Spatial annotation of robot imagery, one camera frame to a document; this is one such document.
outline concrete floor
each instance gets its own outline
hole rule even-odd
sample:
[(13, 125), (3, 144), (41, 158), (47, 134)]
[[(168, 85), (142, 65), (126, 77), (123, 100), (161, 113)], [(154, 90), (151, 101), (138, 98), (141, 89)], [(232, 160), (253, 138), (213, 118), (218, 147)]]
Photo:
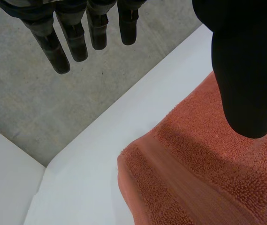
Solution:
[(81, 63), (72, 60), (55, 20), (71, 64), (59, 75), (23, 23), (0, 9), (0, 133), (47, 166), (200, 25), (191, 0), (148, 0), (139, 12), (137, 42), (124, 46), (117, 8), (110, 10), (103, 51), (93, 50), (84, 15), (89, 58)]

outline towel fold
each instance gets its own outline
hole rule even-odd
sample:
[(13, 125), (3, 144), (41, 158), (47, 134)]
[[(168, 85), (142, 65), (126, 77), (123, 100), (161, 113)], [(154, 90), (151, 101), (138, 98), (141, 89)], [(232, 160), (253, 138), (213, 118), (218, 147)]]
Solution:
[(211, 73), (118, 157), (136, 225), (267, 224), (267, 135), (235, 133)]

